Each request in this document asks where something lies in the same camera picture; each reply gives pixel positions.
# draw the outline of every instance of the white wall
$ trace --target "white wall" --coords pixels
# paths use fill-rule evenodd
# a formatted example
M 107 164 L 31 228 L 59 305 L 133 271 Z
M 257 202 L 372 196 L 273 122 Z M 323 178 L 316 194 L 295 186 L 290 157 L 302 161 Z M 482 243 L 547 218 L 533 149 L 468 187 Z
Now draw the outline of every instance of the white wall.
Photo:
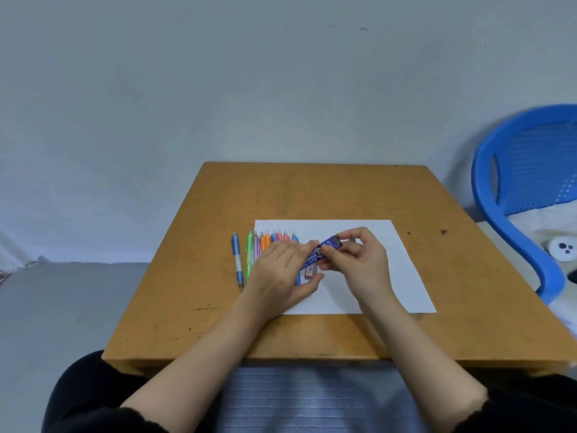
M 202 162 L 425 164 L 575 101 L 577 0 L 0 0 L 0 229 L 148 262 Z

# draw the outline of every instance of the blue plastic chair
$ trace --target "blue plastic chair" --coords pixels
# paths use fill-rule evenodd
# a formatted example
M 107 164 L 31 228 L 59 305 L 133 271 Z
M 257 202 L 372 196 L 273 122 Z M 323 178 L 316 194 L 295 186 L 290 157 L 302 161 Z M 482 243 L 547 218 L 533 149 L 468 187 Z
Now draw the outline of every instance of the blue plastic chair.
M 487 222 L 535 269 L 537 294 L 550 304 L 565 275 L 505 216 L 577 199 L 577 105 L 532 109 L 505 121 L 477 148 L 471 181 Z

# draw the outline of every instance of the black sleeve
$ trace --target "black sleeve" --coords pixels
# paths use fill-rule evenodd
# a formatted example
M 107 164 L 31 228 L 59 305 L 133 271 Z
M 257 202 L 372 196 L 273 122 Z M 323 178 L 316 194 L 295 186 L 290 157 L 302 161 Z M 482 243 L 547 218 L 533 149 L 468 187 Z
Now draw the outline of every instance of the black sleeve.
M 577 432 L 577 409 L 526 392 L 489 390 L 489 400 L 481 410 L 454 431 Z
M 136 410 L 102 407 L 72 415 L 56 423 L 48 433 L 168 433 L 159 424 L 144 420 Z

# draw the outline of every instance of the hand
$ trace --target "hand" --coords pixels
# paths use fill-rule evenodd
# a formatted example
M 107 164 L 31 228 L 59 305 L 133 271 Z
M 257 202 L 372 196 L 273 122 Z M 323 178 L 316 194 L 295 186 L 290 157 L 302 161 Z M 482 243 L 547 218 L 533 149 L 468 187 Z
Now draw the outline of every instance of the hand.
M 319 273 L 300 286 L 295 286 L 294 282 L 307 257 L 318 245 L 318 240 L 311 240 L 306 245 L 293 240 L 271 243 L 255 261 L 238 305 L 245 307 L 264 325 L 311 295 L 324 274 Z
M 319 268 L 340 271 L 361 310 L 382 298 L 395 298 L 386 250 L 373 233 L 361 227 L 339 232 L 336 236 L 348 241 L 343 241 L 340 249 L 323 246 L 321 250 L 326 259 L 319 263 Z M 361 239 L 362 245 L 356 242 L 357 238 Z

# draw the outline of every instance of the left hand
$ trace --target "left hand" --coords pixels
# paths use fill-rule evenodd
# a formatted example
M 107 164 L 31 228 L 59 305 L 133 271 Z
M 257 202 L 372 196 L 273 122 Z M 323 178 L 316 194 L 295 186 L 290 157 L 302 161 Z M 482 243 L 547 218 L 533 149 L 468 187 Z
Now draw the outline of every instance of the left hand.
M 253 264 L 237 306 L 245 308 L 264 325 L 315 292 L 324 274 L 318 273 L 300 286 L 295 286 L 294 282 L 307 257 L 318 245 L 318 240 L 311 240 L 306 245 L 293 240 L 271 243 Z

